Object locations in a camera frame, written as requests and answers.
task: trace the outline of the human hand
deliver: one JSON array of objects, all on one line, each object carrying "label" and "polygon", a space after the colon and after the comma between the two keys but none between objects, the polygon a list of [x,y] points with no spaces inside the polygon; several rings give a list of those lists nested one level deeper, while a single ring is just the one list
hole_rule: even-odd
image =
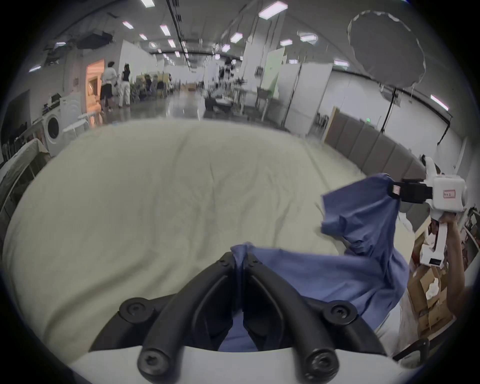
[{"label": "human hand", "polygon": [[460,233],[456,225],[456,214],[453,212],[444,212],[444,214],[438,220],[440,224],[447,224],[447,246],[452,241],[460,239]]}]

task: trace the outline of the washing machine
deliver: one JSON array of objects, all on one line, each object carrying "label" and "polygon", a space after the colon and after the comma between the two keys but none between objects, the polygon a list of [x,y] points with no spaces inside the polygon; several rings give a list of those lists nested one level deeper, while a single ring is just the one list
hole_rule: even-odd
[{"label": "washing machine", "polygon": [[43,116],[43,129],[47,149],[56,156],[68,142],[63,137],[63,130],[78,121],[82,114],[80,92],[72,92],[60,98],[60,105]]}]

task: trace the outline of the blue cloth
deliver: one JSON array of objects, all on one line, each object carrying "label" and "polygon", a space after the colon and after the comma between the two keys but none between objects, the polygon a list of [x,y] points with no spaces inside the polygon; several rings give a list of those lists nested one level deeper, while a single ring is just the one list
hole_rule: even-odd
[{"label": "blue cloth", "polygon": [[[377,328],[400,301],[408,281],[407,263],[393,247],[400,201],[387,194],[391,181],[388,175],[378,174],[323,196],[322,232],[345,238],[351,244],[345,255],[241,244],[231,248],[237,272],[241,274],[243,259],[251,252],[302,296],[349,301],[372,329]],[[257,350],[243,327],[241,311],[219,350]]]}]

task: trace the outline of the handwritten label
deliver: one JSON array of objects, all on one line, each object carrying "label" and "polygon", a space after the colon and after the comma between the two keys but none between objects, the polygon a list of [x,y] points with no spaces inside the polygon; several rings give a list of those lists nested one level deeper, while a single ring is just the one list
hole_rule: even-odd
[{"label": "handwritten label", "polygon": [[455,199],[455,190],[454,189],[445,190],[444,199]]}]

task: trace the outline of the doorway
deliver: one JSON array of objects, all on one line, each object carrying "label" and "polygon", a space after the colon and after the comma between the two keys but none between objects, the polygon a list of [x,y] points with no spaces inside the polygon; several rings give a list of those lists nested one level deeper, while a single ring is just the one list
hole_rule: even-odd
[{"label": "doorway", "polygon": [[100,76],[105,69],[105,60],[96,61],[87,66],[85,76],[85,105],[87,113],[93,111],[100,111],[100,88],[102,81]]}]

